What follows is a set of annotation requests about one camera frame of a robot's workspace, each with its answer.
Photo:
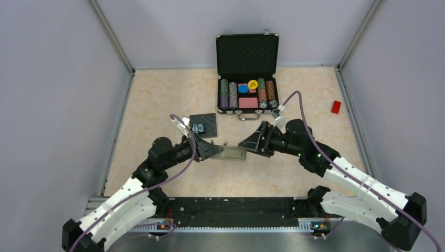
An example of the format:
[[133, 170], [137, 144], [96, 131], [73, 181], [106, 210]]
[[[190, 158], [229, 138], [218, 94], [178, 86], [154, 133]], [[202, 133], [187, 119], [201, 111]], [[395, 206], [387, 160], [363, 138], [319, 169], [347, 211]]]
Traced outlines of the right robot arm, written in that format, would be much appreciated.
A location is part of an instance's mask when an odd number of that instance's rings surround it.
[[301, 119], [287, 122], [285, 132], [262, 121], [238, 146], [268, 158], [275, 152], [298, 157], [305, 170], [354, 194], [344, 196], [317, 186], [308, 192], [308, 210], [312, 215], [327, 213], [353, 219], [380, 233], [397, 249], [412, 250], [427, 221], [426, 199], [422, 195], [400, 192], [364, 173], [338, 151], [316, 141], [312, 129]]

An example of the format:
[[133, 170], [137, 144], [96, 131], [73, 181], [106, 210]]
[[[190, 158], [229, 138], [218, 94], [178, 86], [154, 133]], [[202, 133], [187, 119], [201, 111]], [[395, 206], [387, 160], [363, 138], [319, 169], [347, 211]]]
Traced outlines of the black poker chip case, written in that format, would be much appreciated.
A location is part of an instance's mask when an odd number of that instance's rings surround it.
[[[217, 35], [217, 112], [235, 114], [239, 120], [257, 120], [280, 105], [276, 81], [280, 37], [265, 31], [259, 34]], [[250, 80], [258, 88], [239, 93], [238, 85]], [[258, 108], [240, 109], [241, 97], [258, 98]]]

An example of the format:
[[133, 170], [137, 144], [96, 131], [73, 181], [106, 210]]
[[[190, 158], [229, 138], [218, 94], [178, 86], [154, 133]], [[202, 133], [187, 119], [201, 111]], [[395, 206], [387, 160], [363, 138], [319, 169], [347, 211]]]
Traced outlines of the pink card deck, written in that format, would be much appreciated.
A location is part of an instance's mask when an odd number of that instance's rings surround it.
[[258, 108], [258, 104], [258, 98], [256, 97], [241, 97], [238, 100], [240, 109], [255, 109]]

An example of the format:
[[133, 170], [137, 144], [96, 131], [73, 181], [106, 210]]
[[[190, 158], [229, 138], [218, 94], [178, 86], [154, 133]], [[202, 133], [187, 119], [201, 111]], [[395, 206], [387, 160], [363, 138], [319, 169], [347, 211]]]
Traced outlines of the red toy brick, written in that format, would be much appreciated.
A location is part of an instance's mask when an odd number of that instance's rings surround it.
[[335, 100], [333, 102], [333, 105], [332, 105], [332, 108], [331, 108], [331, 112], [333, 114], [339, 114], [340, 109], [341, 109], [341, 105], [342, 105], [342, 103], [340, 101]]

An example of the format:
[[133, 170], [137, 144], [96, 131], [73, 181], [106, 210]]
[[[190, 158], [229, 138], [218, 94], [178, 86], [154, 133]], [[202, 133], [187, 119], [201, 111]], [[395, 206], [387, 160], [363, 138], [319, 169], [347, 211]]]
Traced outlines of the black foam battery tray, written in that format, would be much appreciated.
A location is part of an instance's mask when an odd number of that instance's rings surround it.
[[200, 138], [215, 138], [218, 136], [215, 113], [194, 114], [189, 119], [191, 131]]

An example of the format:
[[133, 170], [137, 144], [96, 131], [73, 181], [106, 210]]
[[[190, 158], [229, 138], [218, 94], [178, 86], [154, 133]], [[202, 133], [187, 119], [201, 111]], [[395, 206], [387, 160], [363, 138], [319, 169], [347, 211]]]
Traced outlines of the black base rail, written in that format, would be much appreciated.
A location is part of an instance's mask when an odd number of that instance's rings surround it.
[[157, 207], [148, 221], [179, 228], [298, 227], [305, 218], [325, 220], [321, 207], [305, 197], [176, 197]]

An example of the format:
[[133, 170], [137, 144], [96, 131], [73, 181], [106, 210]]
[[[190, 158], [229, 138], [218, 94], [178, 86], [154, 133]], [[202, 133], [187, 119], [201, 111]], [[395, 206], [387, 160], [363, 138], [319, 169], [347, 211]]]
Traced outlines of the yellow round chip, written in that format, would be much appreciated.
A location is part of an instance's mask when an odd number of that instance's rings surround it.
[[249, 82], [248, 82], [248, 88], [249, 89], [252, 89], [252, 90], [255, 90], [255, 89], [257, 89], [258, 88], [258, 82], [256, 81], [256, 80], [250, 80]]

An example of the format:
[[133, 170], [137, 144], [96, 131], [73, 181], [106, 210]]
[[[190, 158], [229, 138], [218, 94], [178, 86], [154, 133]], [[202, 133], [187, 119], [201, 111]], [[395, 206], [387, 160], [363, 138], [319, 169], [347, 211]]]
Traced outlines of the blue round chip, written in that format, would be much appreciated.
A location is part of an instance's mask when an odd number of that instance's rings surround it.
[[249, 92], [249, 88], [245, 83], [239, 84], [238, 85], [238, 92], [239, 93], [247, 93]]

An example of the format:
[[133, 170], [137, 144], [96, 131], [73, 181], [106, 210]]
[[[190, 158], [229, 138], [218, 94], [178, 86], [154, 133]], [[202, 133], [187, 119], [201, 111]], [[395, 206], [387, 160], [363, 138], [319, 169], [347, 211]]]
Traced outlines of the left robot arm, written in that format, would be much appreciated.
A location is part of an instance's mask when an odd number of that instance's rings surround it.
[[183, 136], [173, 145], [159, 137], [144, 160], [124, 185], [99, 207], [79, 220], [70, 219], [62, 227], [64, 251], [107, 251], [130, 229], [150, 217], [162, 217], [168, 211], [168, 197], [161, 186], [171, 181], [166, 173], [182, 162], [191, 165], [221, 152], [220, 145], [197, 135]]

